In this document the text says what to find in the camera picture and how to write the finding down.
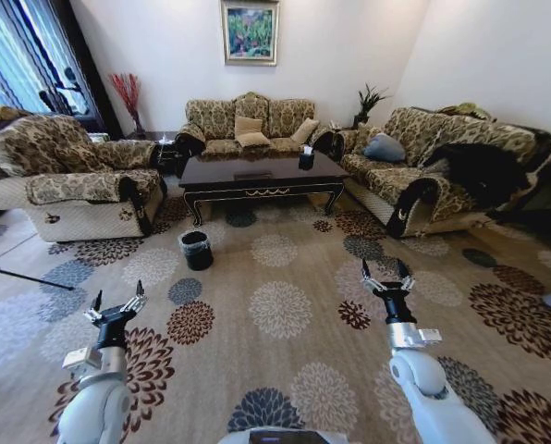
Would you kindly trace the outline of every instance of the curtain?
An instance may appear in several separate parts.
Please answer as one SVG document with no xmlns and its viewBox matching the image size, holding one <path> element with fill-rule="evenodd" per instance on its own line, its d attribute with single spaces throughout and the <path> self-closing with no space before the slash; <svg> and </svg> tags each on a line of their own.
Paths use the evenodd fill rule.
<svg viewBox="0 0 551 444">
<path fill-rule="evenodd" d="M 49 1 L 0 0 L 0 105 L 87 115 L 81 84 Z"/>
</svg>

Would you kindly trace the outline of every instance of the vase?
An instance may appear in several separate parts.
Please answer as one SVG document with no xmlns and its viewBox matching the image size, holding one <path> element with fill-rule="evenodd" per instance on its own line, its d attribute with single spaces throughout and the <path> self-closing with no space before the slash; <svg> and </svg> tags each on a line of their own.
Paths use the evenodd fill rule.
<svg viewBox="0 0 551 444">
<path fill-rule="evenodd" d="M 134 125 L 136 129 L 134 130 L 134 134 L 136 134 L 136 137 L 138 139 L 145 139 L 146 138 L 146 131 L 142 127 L 142 124 L 140 123 L 140 116 L 138 115 L 138 111 L 135 111 L 134 114 L 131 115 L 131 118 L 134 119 Z"/>
<path fill-rule="evenodd" d="M 353 126 L 352 126 L 352 128 L 354 130 L 357 130 L 358 129 L 358 124 L 359 123 L 366 123 L 366 122 L 368 122 L 368 119 L 369 119 L 368 115 L 366 115 L 366 116 L 362 116 L 360 114 L 355 115 L 353 117 Z"/>
</svg>

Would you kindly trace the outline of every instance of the wall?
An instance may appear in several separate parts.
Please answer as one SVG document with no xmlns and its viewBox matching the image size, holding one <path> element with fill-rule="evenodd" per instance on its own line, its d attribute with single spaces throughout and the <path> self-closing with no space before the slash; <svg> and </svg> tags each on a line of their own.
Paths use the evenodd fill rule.
<svg viewBox="0 0 551 444">
<path fill-rule="evenodd" d="M 551 131 L 551 0 L 432 0 L 394 106 L 465 101 Z"/>
<path fill-rule="evenodd" d="M 175 130 L 190 98 L 231 99 L 246 91 L 306 97 L 317 117 L 350 124 L 364 82 L 393 93 L 407 65 L 428 0 L 281 0 L 276 67 L 225 66 L 218 0 L 72 0 L 102 76 L 141 78 L 142 123 Z M 107 90 L 122 129 L 133 125 Z M 371 113 L 386 121 L 391 100 Z"/>
</svg>

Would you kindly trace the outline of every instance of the tissue box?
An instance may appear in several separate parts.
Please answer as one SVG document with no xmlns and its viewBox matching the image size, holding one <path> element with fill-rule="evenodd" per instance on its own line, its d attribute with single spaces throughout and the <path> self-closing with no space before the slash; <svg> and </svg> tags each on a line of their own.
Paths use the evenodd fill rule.
<svg viewBox="0 0 551 444">
<path fill-rule="evenodd" d="M 300 160 L 298 162 L 298 168 L 306 170 L 306 169 L 311 169 L 313 165 L 314 165 L 314 153 L 310 153 L 310 154 L 301 153 L 300 154 Z"/>
</svg>

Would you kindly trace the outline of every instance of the loveseat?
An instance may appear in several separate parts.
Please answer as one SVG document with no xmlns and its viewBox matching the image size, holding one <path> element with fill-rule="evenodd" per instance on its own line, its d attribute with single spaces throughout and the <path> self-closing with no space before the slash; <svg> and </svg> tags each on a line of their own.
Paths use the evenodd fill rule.
<svg viewBox="0 0 551 444">
<path fill-rule="evenodd" d="M 362 154 L 381 131 L 402 144 L 404 162 L 378 162 Z M 458 183 L 422 167 L 436 148 L 447 143 L 485 143 L 511 151 L 531 183 L 532 173 L 551 154 L 548 132 L 414 107 L 396 109 L 382 129 L 361 124 L 358 129 L 340 131 L 337 137 L 344 153 L 340 165 L 351 175 L 346 190 L 396 238 L 468 229 L 491 221 L 486 214 L 495 208 L 481 207 Z M 509 207 L 515 199 L 499 208 Z"/>
<path fill-rule="evenodd" d="M 290 136 L 306 118 L 314 118 L 314 103 L 306 99 L 273 100 L 247 92 L 234 100 L 189 100 L 185 116 L 188 122 L 175 138 L 182 155 L 199 155 L 202 160 L 246 155 L 275 157 L 300 152 L 300 143 Z M 269 139 L 269 145 L 243 149 L 235 141 L 235 116 L 261 119 L 262 133 Z M 333 131 L 321 124 L 307 143 L 329 154 L 333 136 Z"/>
<path fill-rule="evenodd" d="M 152 233 L 166 185 L 154 142 L 92 143 L 73 117 L 0 121 L 0 210 L 22 208 L 44 241 Z"/>
</svg>

